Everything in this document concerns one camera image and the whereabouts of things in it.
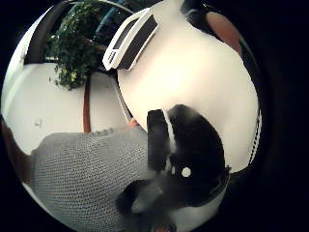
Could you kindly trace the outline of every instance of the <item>person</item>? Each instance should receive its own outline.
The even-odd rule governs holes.
[[[224,169],[220,138],[205,118],[185,105],[175,105],[169,110],[169,115],[180,149],[177,156],[181,158],[171,159],[176,167],[175,180],[182,176],[181,169],[185,163],[192,166],[193,174],[184,182],[177,181],[180,185],[176,184],[175,188],[166,186],[166,194],[155,202],[170,202],[170,197],[175,194],[175,189],[182,187],[182,182],[196,186],[202,179],[210,181]],[[152,144],[156,149],[159,147],[157,142],[149,140],[148,134],[134,119],[121,129],[53,133],[32,151],[31,156],[18,148],[5,120],[2,120],[1,125],[8,155],[20,181],[31,188],[55,218],[76,231],[124,229],[123,217],[116,202],[119,195],[132,183],[140,180],[147,182],[155,177],[149,168],[148,148]],[[205,145],[203,138],[211,142]],[[194,150],[193,155],[186,155],[191,150]],[[157,154],[152,156],[151,160],[158,157]],[[205,166],[199,166],[200,163],[209,167],[206,168],[207,172],[204,171],[205,175]],[[194,190],[189,195],[182,194],[174,205],[164,203],[158,209],[163,210],[167,205],[181,207],[184,199],[196,204],[194,195]],[[145,197],[138,200],[142,206],[143,199]]]
[[[222,14],[205,13],[217,38],[241,55],[239,32]],[[20,181],[27,184],[51,214],[76,231],[117,231],[117,195],[124,186],[152,177],[147,166],[148,138],[132,119],[125,129],[90,133],[55,133],[31,156],[14,141],[2,120],[8,155]],[[156,232],[167,231],[157,227]]]

